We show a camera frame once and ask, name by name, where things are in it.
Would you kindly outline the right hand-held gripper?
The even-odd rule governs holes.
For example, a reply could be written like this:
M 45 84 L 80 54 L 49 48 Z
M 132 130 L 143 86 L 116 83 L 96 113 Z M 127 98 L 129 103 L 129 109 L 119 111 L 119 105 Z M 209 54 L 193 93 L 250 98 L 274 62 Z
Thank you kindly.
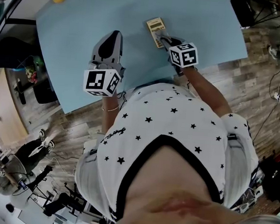
M 169 62 L 173 66 L 176 74 L 182 76 L 182 68 L 198 65 L 197 47 L 192 42 L 184 39 L 170 37 L 166 32 L 156 32 L 157 39 L 163 44 L 169 54 Z

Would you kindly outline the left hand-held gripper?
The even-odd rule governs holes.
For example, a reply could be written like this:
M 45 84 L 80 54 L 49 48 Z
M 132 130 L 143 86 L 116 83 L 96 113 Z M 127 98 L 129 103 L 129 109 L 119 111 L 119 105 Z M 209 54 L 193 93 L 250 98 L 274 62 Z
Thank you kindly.
M 120 31 L 115 30 L 104 36 L 94 46 L 93 57 L 84 71 L 83 91 L 93 96 L 113 96 L 125 71 L 120 64 L 122 53 L 123 36 Z

